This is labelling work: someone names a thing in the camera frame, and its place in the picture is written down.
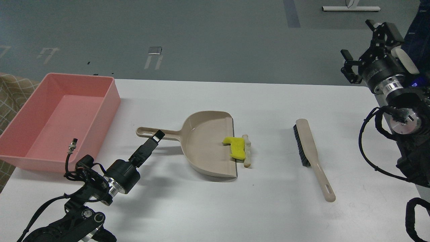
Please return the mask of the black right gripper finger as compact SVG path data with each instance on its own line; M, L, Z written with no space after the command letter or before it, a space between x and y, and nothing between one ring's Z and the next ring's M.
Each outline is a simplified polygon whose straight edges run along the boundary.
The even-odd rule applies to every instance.
M372 31L372 39L370 47L365 52L365 60L376 61L390 57L397 61L398 56L392 54L392 51L404 44L404 38L395 24L377 23L370 19L367 19L365 23Z
M353 66L364 66L364 60L354 60L350 52L346 49L341 49L340 53L344 58L344 66L341 68L341 73L345 76L350 84L361 84L362 76L353 71Z

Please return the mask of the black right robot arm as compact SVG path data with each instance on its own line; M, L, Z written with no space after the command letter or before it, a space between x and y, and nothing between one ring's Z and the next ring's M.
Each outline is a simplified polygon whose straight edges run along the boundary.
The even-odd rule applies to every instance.
M375 171L429 188L429 84L417 81L419 70L401 49L404 38L395 24L376 23L370 19L365 23L372 31L370 47L358 60L342 49L341 73L351 84L364 81L386 104L373 108L364 119L359 131L359 150ZM396 167L403 176L381 169L366 157L362 136L372 118L378 132L396 142L401 153Z

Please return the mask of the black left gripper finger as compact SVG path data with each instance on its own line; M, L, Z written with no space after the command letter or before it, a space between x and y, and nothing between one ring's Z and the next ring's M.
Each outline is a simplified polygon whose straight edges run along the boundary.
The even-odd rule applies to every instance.
M147 141L140 145L140 147L138 147L130 156L129 161L131 164L135 167L140 167L144 162L146 162L164 136L165 133L163 131L157 130L154 135L149 137Z

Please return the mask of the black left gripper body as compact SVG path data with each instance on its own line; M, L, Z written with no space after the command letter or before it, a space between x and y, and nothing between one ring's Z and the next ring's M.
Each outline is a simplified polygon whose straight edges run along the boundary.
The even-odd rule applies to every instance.
M141 175L132 162L118 159L106 170L104 177L118 192L128 194Z

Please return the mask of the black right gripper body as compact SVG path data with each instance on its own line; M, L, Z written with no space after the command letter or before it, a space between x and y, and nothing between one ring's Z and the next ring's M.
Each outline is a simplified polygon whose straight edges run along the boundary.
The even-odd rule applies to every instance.
M359 67L358 74L373 94L381 94L382 88L378 87L381 82L393 77L404 81L406 70L395 57L388 54Z

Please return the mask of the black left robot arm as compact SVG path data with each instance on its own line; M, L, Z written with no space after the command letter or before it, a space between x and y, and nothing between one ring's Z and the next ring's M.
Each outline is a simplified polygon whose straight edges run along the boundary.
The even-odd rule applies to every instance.
M74 138L67 151L64 177L70 181L83 182L82 187L72 194L63 194L42 204L30 219L18 241L117 241L117 238L103 226L106 221L105 214L89 208L87 204L101 202L109 206L118 193L128 194L141 178L138 168L150 157L165 135L165 132L155 130L154 134L135 150L128 161L118 159L108 169L100 165L102 174L94 170L98 164L91 155L85 155L75 164L73 171L69 170L69 159L77 147L77 138ZM30 231L49 205L61 199L67 200L64 204L63 218Z

